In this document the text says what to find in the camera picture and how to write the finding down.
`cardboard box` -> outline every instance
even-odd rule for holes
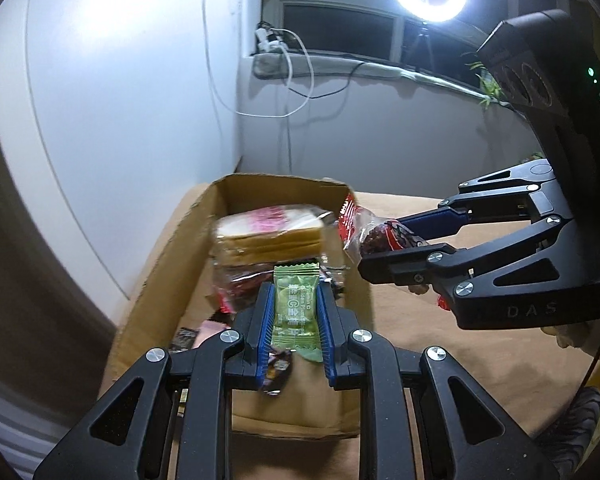
[[[101,392],[141,355],[167,347],[176,330],[196,328],[216,309],[211,294],[211,237],[214,221],[270,205],[314,204],[338,213],[349,187],[331,180],[231,174],[197,187],[180,203],[163,231],[136,287],[128,315],[111,349]],[[344,262],[336,230],[328,254]],[[353,267],[345,277],[344,305],[372,330],[370,289]],[[294,370],[278,397],[261,392],[233,395],[234,431],[278,438],[343,438],[359,431],[357,391],[335,392],[322,364],[294,357]]]

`white cable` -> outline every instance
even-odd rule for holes
[[[309,74],[311,77],[311,85],[309,86],[309,93],[307,94],[306,98],[304,99],[304,102],[302,102],[302,104],[298,108],[296,108],[292,112],[289,112],[288,114],[285,114],[285,115],[246,114],[244,112],[239,112],[237,110],[233,110],[232,108],[230,108],[227,104],[224,103],[224,101],[220,97],[220,94],[218,93],[218,89],[216,88],[216,82],[214,80],[214,76],[213,76],[213,73],[211,70],[211,58],[209,56],[208,27],[206,25],[206,0],[202,0],[202,27],[203,27],[203,35],[204,35],[204,40],[205,40],[205,60],[206,60],[206,71],[209,76],[209,86],[211,86],[213,95],[216,96],[219,103],[224,108],[226,108],[227,110],[229,110],[230,112],[232,112],[234,114],[242,115],[245,117],[257,117],[257,118],[263,118],[263,119],[284,119],[286,117],[289,117],[289,116],[295,114],[297,111],[301,110],[302,108],[304,108],[304,106],[309,102],[309,100],[311,99],[311,95],[314,93],[314,87],[315,87],[315,73],[314,73],[314,66],[311,63],[311,57],[309,56],[309,53],[307,52],[306,48],[304,47],[304,43],[302,42],[302,40],[299,38],[299,36],[296,33],[294,33],[291,30],[287,30],[286,28],[272,28],[271,30],[275,30],[277,32],[288,32],[294,38],[296,38],[296,40],[298,40],[298,43],[300,44],[300,48],[302,48],[302,52],[304,52],[304,56],[306,57],[307,65],[309,66]],[[291,78],[293,77],[293,69],[292,69],[292,65],[291,65],[291,57],[289,56],[288,52],[286,52],[285,57],[287,60],[287,64],[289,66],[289,74],[288,74],[288,78],[287,78],[287,88],[288,88],[288,85],[291,82]]]
[[[291,64],[291,56],[289,56],[289,53],[285,48],[285,44],[282,41],[280,42],[280,49],[282,49],[282,54],[285,56],[286,65],[287,65],[289,71],[293,70],[293,67]],[[285,112],[289,110],[289,98],[291,97],[291,86],[289,86],[289,83],[290,83],[290,79],[286,83],[286,98],[285,98],[285,108],[284,108]],[[293,161],[292,161],[293,154],[291,152],[291,125],[290,125],[290,120],[288,117],[285,118],[285,124],[286,124],[286,159],[288,160],[289,175],[293,175]]]
[[[289,76],[286,78],[286,99],[285,99],[285,112],[287,110],[289,110],[289,98],[291,97],[291,79],[293,77],[293,73],[294,73],[294,66],[291,63],[291,56],[289,56],[288,51],[285,48],[284,43],[281,41],[280,42],[280,50],[282,51],[283,56],[285,56],[286,59],[286,70],[289,74]]]

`pink label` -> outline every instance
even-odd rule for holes
[[[254,231],[270,233],[285,227],[286,214],[284,208],[275,205],[249,212],[249,220]]]

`red snack package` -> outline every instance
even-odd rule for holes
[[[338,230],[344,250],[355,264],[366,254],[399,251],[427,244],[426,240],[396,219],[376,216],[369,209],[357,205],[353,195],[347,196],[340,210]],[[410,285],[409,290],[424,294],[429,290],[429,285]]]
[[[448,304],[446,304],[445,298],[443,298],[442,296],[438,296],[438,306],[442,310],[449,310],[449,311],[451,311],[451,309],[449,308]]]

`green leaves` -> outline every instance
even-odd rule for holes
[[[494,101],[500,102],[500,98],[502,97],[502,88],[500,88],[498,82],[493,78],[482,62],[474,61],[472,63],[467,63],[466,65],[471,70],[480,71],[480,73],[476,75],[480,80],[480,90],[482,90],[482,92],[487,96],[480,101],[480,104],[484,107],[484,109],[486,110]]]

